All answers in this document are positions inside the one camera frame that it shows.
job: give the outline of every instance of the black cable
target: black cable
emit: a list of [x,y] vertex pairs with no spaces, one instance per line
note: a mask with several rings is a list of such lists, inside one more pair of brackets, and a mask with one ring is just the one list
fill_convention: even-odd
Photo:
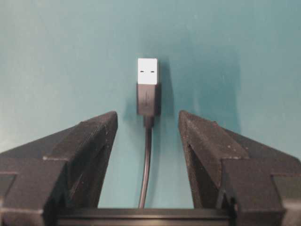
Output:
[[139,200],[139,208],[144,208],[147,185],[149,182],[150,175],[150,164],[151,164],[151,127],[145,127],[145,156],[144,156],[144,170],[143,170],[143,179],[141,185],[141,193]]

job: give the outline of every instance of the usb connector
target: usb connector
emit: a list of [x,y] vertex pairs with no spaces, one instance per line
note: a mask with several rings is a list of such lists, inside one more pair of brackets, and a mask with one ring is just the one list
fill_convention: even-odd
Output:
[[161,113],[158,68],[158,60],[155,58],[138,59],[137,113],[139,115],[155,117]]
[[138,59],[138,84],[158,84],[158,60],[151,58]]

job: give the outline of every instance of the teal background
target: teal background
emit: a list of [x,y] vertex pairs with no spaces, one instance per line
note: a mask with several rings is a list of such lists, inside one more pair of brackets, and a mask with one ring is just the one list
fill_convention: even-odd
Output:
[[300,0],[1,0],[0,151],[115,110],[100,207],[136,207],[136,61],[156,57],[162,115],[147,207],[191,208],[185,109],[301,157]]

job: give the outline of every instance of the black plastic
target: black plastic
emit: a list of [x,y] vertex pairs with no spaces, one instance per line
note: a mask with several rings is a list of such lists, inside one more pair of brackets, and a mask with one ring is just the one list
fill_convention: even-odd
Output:
[[137,84],[137,114],[159,116],[161,114],[161,84]]

